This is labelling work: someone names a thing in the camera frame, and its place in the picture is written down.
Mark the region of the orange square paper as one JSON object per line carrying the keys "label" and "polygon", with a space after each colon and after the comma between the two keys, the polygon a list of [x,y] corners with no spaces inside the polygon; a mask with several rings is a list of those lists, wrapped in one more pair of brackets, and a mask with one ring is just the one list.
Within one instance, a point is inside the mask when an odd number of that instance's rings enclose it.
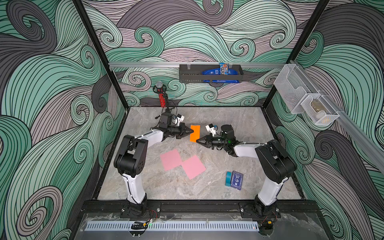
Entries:
{"label": "orange square paper", "polygon": [[190,141],[195,143],[200,138],[200,129],[201,126],[199,125],[191,125],[191,130],[193,130],[193,133],[190,134]]}

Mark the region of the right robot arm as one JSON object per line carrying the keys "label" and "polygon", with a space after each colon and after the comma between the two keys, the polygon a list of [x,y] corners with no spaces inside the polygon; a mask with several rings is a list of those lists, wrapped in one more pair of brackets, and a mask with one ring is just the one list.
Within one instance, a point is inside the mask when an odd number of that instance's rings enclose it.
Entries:
{"label": "right robot arm", "polygon": [[277,197],[284,183],[293,175],[297,165],[277,140],[267,143],[243,143],[236,140],[231,125],[221,126],[220,134],[217,127],[210,124],[206,126],[210,133],[196,140],[199,145],[217,150],[225,150],[232,157],[248,157],[259,160],[266,175],[261,191],[257,194],[254,211],[259,216],[276,212]]}

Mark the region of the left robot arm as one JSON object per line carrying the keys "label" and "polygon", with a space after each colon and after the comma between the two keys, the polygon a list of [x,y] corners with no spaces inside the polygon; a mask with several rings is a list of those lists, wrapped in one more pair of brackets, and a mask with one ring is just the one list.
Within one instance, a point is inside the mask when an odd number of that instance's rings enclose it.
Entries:
{"label": "left robot arm", "polygon": [[123,177],[127,188],[129,206],[140,212],[147,210],[147,194],[143,188],[141,173],[148,148],[168,137],[182,139],[194,132],[184,123],[183,115],[164,112],[158,118],[159,123],[149,132],[138,136],[125,135],[114,160],[114,167]]}

